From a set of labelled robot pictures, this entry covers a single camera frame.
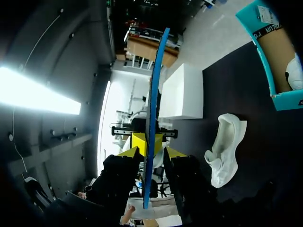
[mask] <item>screw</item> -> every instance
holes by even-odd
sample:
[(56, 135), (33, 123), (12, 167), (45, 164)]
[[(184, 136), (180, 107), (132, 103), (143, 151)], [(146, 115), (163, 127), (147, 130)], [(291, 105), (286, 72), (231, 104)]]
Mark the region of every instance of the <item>screw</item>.
[(12, 142), (14, 140), (13, 134), (9, 133), (9, 140)]

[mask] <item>person's hand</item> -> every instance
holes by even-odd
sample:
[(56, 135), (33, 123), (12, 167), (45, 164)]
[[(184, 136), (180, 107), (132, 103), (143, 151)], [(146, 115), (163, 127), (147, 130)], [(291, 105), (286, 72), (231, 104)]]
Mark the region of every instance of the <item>person's hand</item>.
[(136, 208), (134, 207), (134, 206), (131, 206), (130, 208), (129, 208), (129, 211), (130, 212), (134, 212), (136, 210)]

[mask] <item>white sneaker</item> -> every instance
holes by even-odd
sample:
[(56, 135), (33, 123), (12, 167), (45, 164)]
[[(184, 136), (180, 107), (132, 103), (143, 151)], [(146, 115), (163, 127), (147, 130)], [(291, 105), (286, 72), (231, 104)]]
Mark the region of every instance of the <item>white sneaker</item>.
[(236, 148), (243, 140), (247, 121), (240, 121), (233, 114), (218, 117), (219, 128), (211, 151), (206, 151), (204, 158), (212, 168), (212, 186), (220, 188), (227, 184), (238, 170)]

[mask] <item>cable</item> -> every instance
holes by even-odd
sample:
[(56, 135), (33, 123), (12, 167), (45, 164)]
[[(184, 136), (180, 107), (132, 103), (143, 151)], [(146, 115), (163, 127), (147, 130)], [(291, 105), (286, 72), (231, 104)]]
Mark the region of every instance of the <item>cable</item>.
[(120, 124), (120, 125), (123, 125), (123, 123), (117, 123), (117, 122), (113, 122), (113, 123), (110, 123), (108, 126), (109, 126), (109, 128), (112, 128), (112, 127), (110, 127), (112, 124)]
[(38, 41), (36, 42), (36, 44), (34, 45), (34, 47), (32, 48), (31, 52), (29, 53), (29, 56), (27, 57), (27, 60), (24, 64), (25, 68), (27, 66), (28, 60), (30, 58), (30, 56), (32, 55), (33, 51), (35, 50), (36, 46), (38, 45), (38, 43), (40, 42), (40, 40), (42, 39), (42, 37), (45, 35), (45, 33), (47, 32), (47, 30), (56, 22), (57, 19), (59, 19), (60, 15), (56, 17), (55, 20), (53, 20), (53, 22), (47, 27), (47, 29), (42, 33), (42, 35), (40, 36), (40, 38), (38, 39)]
[(19, 156), (20, 156), (20, 158), (22, 160), (25, 172), (27, 172), (27, 167), (25, 166), (24, 159), (23, 159), (22, 155), (19, 153), (19, 151), (17, 149), (17, 146), (16, 146), (16, 143), (15, 143), (15, 127), (14, 126), (15, 126), (15, 107), (13, 109), (13, 122), (12, 122), (12, 127), (13, 127), (13, 142), (14, 142), (15, 150), (19, 154)]
[[(31, 50), (31, 52), (29, 53), (29, 55), (27, 57), (27, 60), (24, 63), (23, 70), (26, 68), (29, 58), (32, 56), (32, 53), (34, 52), (35, 48), (37, 47), (37, 45), (40, 42), (40, 40), (42, 39), (42, 37), (45, 35), (45, 33), (47, 32), (47, 30), (56, 22), (56, 20), (59, 19), (59, 17), (60, 17), (60, 15), (58, 15), (56, 17), (56, 19), (52, 21), (52, 23), (47, 27), (47, 29), (42, 33), (42, 35), (40, 36), (40, 38), (37, 40), (37, 42), (35, 43), (34, 47)], [(16, 150), (16, 152), (18, 153), (18, 155), (20, 156), (20, 158), (22, 160), (25, 172), (27, 172), (27, 167), (25, 166), (24, 159), (23, 159), (22, 155), (19, 153), (19, 151), (17, 149), (17, 146), (16, 146), (16, 142), (15, 142), (15, 107), (13, 109), (12, 131), (13, 131), (13, 142), (14, 142), (15, 150)]]

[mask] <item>gray wall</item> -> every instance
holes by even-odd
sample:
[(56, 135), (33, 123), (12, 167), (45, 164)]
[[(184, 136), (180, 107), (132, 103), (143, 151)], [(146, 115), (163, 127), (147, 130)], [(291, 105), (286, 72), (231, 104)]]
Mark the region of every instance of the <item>gray wall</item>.
[[(99, 2), (100, 7), (106, 6), (105, 1)], [(56, 19), (61, 8), (64, 12), (41, 38), (26, 64), (37, 40)], [(89, 1), (86, 0), (42, 2), (20, 28), (2, 62), (6, 67), (81, 103), (80, 115), (15, 108), (17, 148), (25, 158), (28, 175), (39, 180), (50, 198), (48, 184), (54, 188), (56, 196), (62, 197), (66, 190), (77, 189), (84, 179), (97, 173), (94, 168), (96, 137), (112, 56), (108, 55), (109, 44), (104, 46), (104, 42), (96, 46), (92, 42), (97, 38), (92, 33), (90, 17)], [(106, 37), (107, 27), (102, 26), (102, 29)], [(72, 39), (69, 38), (71, 33), (75, 34)], [(104, 53), (100, 57), (96, 50), (102, 45)], [(22, 188), (23, 164), (7, 137), (8, 132), (12, 132), (12, 116), (13, 107), (0, 104), (1, 154)], [(62, 142), (51, 138), (51, 129), (59, 135), (73, 132), (74, 127), (78, 128), (76, 138)]]

